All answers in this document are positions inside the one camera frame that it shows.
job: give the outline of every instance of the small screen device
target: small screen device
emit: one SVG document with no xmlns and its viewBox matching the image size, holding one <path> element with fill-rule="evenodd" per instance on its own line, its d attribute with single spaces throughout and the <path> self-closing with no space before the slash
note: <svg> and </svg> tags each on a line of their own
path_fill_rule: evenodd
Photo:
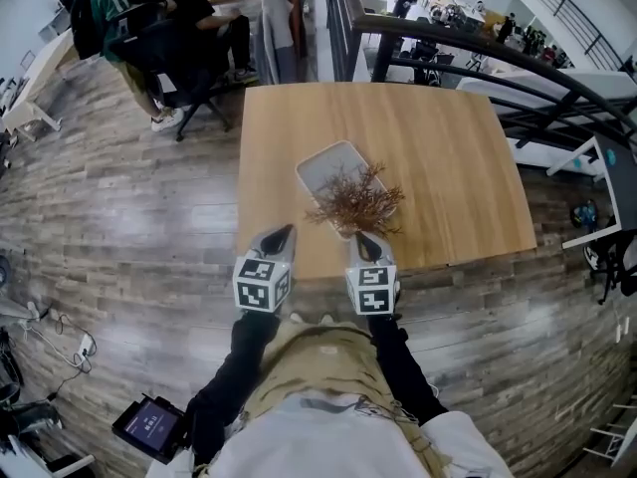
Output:
<svg viewBox="0 0 637 478">
<path fill-rule="evenodd" d="M 167 464 L 185 446 L 184 413 L 168 400 L 144 396 L 134 402 L 112 425 L 112 432 L 146 455 Z"/>
</svg>

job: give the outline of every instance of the white shirt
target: white shirt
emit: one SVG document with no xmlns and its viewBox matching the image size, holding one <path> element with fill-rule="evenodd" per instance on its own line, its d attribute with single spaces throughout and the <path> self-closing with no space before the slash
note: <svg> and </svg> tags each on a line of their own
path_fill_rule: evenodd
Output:
<svg viewBox="0 0 637 478">
<path fill-rule="evenodd" d="M 430 478 L 398 425 L 356 411 L 357 399 L 357 395 L 327 397 L 317 391 L 289 396 L 231 436 L 209 468 L 209 476 Z M 422 430 L 438 451 L 452 458 L 445 468 L 448 477 L 513 478 L 467 414 L 441 414 Z M 150 471 L 147 475 L 163 476 L 181 475 Z"/>
</svg>

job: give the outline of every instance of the wood plank flooring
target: wood plank flooring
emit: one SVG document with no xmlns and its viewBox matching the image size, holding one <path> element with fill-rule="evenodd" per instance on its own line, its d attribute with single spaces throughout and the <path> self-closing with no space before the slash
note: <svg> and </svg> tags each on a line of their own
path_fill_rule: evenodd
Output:
<svg viewBox="0 0 637 478">
<path fill-rule="evenodd" d="M 231 292 L 243 95 L 221 104 L 224 133 L 206 109 L 175 143 L 154 134 L 118 74 L 104 61 L 72 68 L 47 96 L 60 132 L 10 153 L 0 179 L 0 238 L 11 256 L 10 295 L 50 302 L 93 333 L 93 371 L 67 383 L 57 405 L 66 429 L 43 434 L 52 457 L 93 453 L 100 477 L 137 478 L 148 459 L 110 433 L 145 392 L 179 406 L 214 374 L 237 317 Z M 474 417 L 519 477 L 552 476 L 581 447 L 588 427 L 632 388 L 628 336 L 614 344 L 615 311 L 635 317 L 618 292 L 600 307 L 571 204 L 602 187 L 574 175 L 522 169 L 539 247 L 477 263 L 401 272 L 400 310 L 409 346 L 442 402 Z M 342 279 L 297 284 L 291 305 L 351 317 Z M 37 325 L 68 356 L 82 334 Z M 74 370 L 19 327 L 11 329 L 28 387 L 42 398 Z"/>
</svg>

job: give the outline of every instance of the brown dried branch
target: brown dried branch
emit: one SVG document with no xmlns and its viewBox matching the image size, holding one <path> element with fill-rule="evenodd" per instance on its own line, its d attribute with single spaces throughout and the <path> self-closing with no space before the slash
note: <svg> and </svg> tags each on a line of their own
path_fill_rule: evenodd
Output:
<svg viewBox="0 0 637 478">
<path fill-rule="evenodd" d="M 397 234 L 400 227 L 389 224 L 389 216 L 405 198 L 400 186 L 383 191 L 374 187 L 376 175 L 385 169 L 382 162 L 360 168 L 359 179 L 347 175 L 343 169 L 330 177 L 316 196 L 318 208 L 308 211 L 307 219 L 320 224 L 330 221 L 343 237 L 351 237 L 363 230 L 382 237 Z"/>
</svg>

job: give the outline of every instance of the white sneaker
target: white sneaker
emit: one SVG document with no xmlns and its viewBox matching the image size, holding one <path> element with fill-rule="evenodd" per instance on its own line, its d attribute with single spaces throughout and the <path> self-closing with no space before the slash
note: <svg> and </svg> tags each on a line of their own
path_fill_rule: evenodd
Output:
<svg viewBox="0 0 637 478">
<path fill-rule="evenodd" d="M 599 269 L 599 256 L 589 246 L 584 246 L 584 258 L 588 262 L 590 269 L 593 271 Z"/>
<path fill-rule="evenodd" d="M 172 109 L 172 108 L 164 108 L 161 112 L 162 117 L 161 120 L 150 120 L 150 128 L 154 132 L 159 132 L 164 129 L 169 129 L 170 127 L 175 127 L 179 125 L 179 123 L 185 117 L 184 112 L 181 108 Z"/>
<path fill-rule="evenodd" d="M 303 320 L 303 317 L 301 317 L 301 314 L 300 314 L 299 312 L 292 312 L 292 313 L 290 314 L 290 320 L 291 320 L 293 323 L 297 323 L 297 324 L 302 324 L 302 323 L 304 323 L 304 322 L 305 322 L 305 321 Z"/>
<path fill-rule="evenodd" d="M 327 326 L 328 324 L 334 324 L 335 320 L 331 314 L 325 314 L 320 318 L 319 324 Z"/>
<path fill-rule="evenodd" d="M 246 69 L 235 70 L 235 82 L 249 84 L 256 82 L 257 80 L 259 80 L 259 75 L 257 70 L 252 66 L 248 66 Z"/>
</svg>

